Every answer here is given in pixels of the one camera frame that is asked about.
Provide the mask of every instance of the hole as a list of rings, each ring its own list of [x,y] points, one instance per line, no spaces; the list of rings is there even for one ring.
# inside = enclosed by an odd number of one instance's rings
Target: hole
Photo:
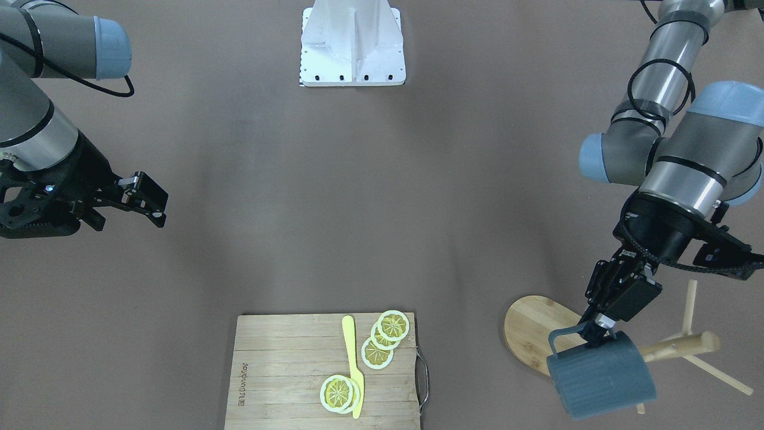
[[[8,210],[8,215],[11,217],[18,217],[24,213],[24,205],[23,204],[17,204],[16,206],[11,207],[11,209]]]
[[[9,201],[16,200],[16,197],[18,197],[18,194],[21,193],[22,188],[21,187],[10,187],[5,191],[5,197],[3,198],[2,203],[7,203]]]

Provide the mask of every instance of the metal handle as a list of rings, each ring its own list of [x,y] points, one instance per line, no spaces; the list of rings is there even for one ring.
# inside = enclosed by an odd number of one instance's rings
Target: metal handle
[[[422,365],[425,367],[425,398],[419,401],[419,415],[422,415],[422,411],[425,408],[425,403],[427,403],[427,400],[429,400],[429,369],[427,369],[427,362],[425,361],[424,357],[422,357],[422,351],[419,349],[419,345],[416,345],[416,359],[422,362]],[[417,399],[419,398],[419,390],[416,392]]]

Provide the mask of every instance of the robotic arm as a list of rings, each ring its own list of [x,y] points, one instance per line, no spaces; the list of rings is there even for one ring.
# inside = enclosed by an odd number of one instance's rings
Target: robotic arm
[[[20,0],[0,6],[0,40],[0,236],[67,236],[80,220],[100,231],[105,218],[96,208],[104,206],[164,226],[167,193],[143,172],[114,174],[31,80],[70,72],[127,79],[131,48],[119,24],[59,2]]]
[[[613,235],[622,246],[594,267],[586,290],[581,337],[605,341],[616,321],[629,321],[662,290],[659,265],[748,279],[764,256],[718,226],[729,206],[749,200],[762,182],[764,90],[714,83],[691,105],[671,138],[671,117],[694,84],[689,70],[725,12],[761,8],[763,0],[665,0],[642,65],[604,134],[581,146],[584,176],[639,188],[623,205]],[[687,84],[684,101],[672,111]],[[705,244],[693,266],[678,264],[688,244]]]

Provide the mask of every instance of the knife handle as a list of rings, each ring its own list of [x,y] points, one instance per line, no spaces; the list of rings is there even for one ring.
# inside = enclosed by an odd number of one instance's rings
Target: knife handle
[[[351,369],[358,368],[355,356],[355,319],[352,315],[342,317],[342,336],[345,337],[345,349],[348,350],[348,361]]]

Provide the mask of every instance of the gray surface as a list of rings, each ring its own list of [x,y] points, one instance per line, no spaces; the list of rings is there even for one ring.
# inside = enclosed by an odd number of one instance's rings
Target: gray surface
[[[631,187],[578,173],[652,25],[635,2],[396,1],[405,86],[297,86],[311,2],[77,1],[131,36],[138,94],[42,82],[120,174],[170,192],[167,228],[105,210],[105,231],[2,241],[0,428],[222,428],[242,313],[415,311],[432,373],[424,428],[761,428],[762,274],[701,276],[706,359],[650,364],[659,400],[573,422],[503,345],[509,305],[582,311]],[[764,86],[755,12],[719,23],[696,63]],[[764,250],[764,197],[730,211]],[[620,326],[637,344],[681,326],[688,275]]]

